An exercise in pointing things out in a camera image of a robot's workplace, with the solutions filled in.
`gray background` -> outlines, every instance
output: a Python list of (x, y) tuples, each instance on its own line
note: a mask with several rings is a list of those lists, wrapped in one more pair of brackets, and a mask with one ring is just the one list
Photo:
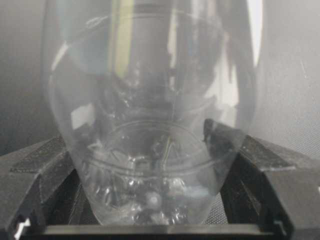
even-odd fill
[[(320, 1), (266, 0), (264, 95), (250, 133), (320, 159)], [(58, 134), (43, 97), (44, 0), (0, 0), (0, 156)]]

